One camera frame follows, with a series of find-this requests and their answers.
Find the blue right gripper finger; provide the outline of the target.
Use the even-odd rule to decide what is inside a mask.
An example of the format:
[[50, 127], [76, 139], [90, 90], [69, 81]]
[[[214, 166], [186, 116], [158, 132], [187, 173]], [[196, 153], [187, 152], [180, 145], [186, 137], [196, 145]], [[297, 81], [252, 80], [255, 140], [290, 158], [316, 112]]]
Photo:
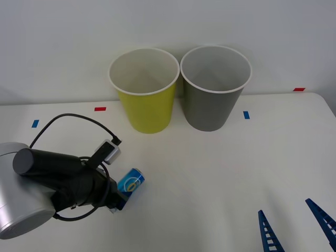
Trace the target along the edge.
[[259, 228], [264, 252], [281, 251], [284, 252], [280, 241], [271, 228], [262, 210], [258, 211]]
[[306, 199], [305, 202], [327, 237], [331, 248], [336, 251], [335, 220], [310, 198]]

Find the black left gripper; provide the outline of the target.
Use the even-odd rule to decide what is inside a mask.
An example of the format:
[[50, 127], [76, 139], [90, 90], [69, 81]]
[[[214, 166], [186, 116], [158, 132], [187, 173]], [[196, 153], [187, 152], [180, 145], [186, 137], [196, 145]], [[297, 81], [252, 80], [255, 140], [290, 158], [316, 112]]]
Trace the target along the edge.
[[111, 212], [120, 211], [125, 207], [129, 199], [129, 193], [121, 192], [117, 187], [116, 181], [112, 178], [110, 178], [110, 187], [107, 196], [104, 201], [99, 204], [107, 188], [107, 176], [103, 169], [96, 169], [93, 173], [91, 185], [89, 195], [85, 199], [80, 200], [80, 206], [99, 205], [99, 207], [107, 207]]

